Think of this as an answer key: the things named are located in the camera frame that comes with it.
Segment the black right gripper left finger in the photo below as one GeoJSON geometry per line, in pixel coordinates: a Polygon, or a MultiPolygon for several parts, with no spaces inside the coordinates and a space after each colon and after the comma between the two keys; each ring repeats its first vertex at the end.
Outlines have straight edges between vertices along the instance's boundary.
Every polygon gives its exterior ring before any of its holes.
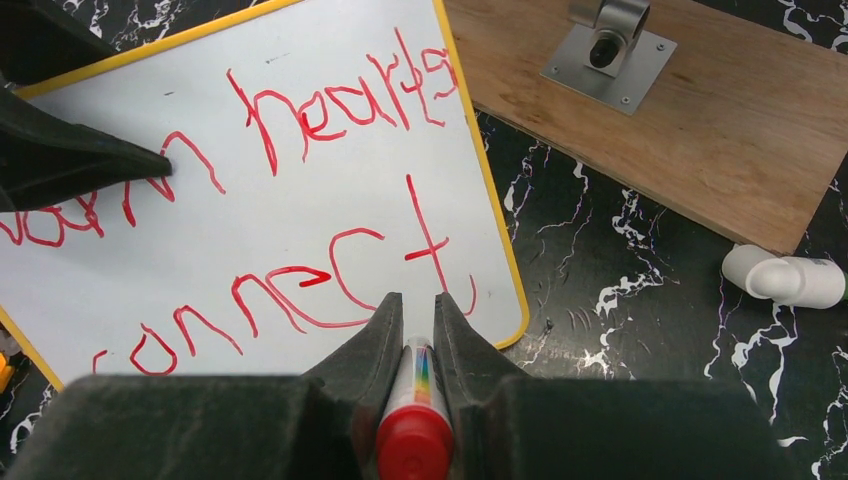
{"type": "Polygon", "coordinates": [[[11,479],[373,479],[403,303],[301,375],[88,376],[46,409],[11,479]]]}

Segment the orange framed whiteboard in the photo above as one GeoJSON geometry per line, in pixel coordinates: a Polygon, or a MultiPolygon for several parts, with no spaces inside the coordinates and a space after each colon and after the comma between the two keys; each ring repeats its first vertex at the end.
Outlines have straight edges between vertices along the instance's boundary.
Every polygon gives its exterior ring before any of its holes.
{"type": "Polygon", "coordinates": [[[385,294],[496,347],[529,307],[441,1],[269,1],[23,87],[165,178],[1,217],[1,321],[49,381],[300,373],[385,294]]]}

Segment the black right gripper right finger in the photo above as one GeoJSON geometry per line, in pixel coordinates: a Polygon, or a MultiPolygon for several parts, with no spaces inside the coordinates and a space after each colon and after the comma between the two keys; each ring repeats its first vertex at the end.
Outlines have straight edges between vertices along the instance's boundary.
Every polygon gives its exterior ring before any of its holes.
{"type": "Polygon", "coordinates": [[[540,378],[437,295],[453,479],[793,479],[748,393],[715,381],[540,378]]]}

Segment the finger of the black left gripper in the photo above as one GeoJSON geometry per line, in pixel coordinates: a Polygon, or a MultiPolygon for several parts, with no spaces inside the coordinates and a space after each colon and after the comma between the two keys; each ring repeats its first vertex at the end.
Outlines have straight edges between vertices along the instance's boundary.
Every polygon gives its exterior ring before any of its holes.
{"type": "Polygon", "coordinates": [[[1,90],[1,210],[33,211],[114,184],[169,176],[163,155],[60,120],[1,90]]]}

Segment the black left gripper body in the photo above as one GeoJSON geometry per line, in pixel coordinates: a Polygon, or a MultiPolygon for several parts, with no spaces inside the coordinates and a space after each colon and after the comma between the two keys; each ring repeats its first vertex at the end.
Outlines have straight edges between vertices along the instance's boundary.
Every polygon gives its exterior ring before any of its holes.
{"type": "Polygon", "coordinates": [[[1,76],[32,85],[117,51],[53,1],[1,0],[1,76]]]}

